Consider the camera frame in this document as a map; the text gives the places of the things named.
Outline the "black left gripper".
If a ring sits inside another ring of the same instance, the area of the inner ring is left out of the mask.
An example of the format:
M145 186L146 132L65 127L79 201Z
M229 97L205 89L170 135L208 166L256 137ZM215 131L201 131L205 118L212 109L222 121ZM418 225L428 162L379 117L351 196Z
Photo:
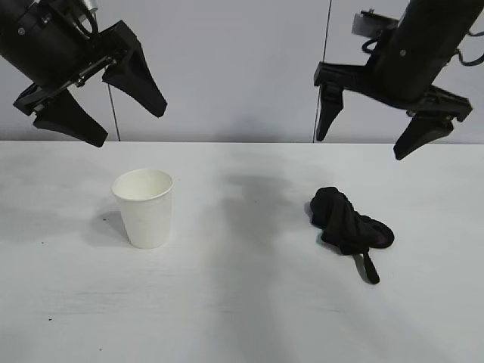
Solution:
M37 129L102 147L107 131L68 91L103 71L108 85L160 118L167 101L157 87L137 36L122 20L101 30L83 1L3 1L1 56L32 84L14 102Z

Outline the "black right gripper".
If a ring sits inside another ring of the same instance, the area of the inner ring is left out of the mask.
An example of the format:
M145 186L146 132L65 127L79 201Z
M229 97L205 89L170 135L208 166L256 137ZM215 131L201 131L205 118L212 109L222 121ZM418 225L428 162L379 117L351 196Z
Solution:
M345 90L406 110L413 116L393 147L397 160L449 136L454 130L451 119L462 121L470 114L468 99L433 85L445 61L430 60L426 54L409 54L395 43L394 36L368 40L364 45L375 44L375 48L364 65L319 63L314 75L321 102L317 141L325 139L343 109Z

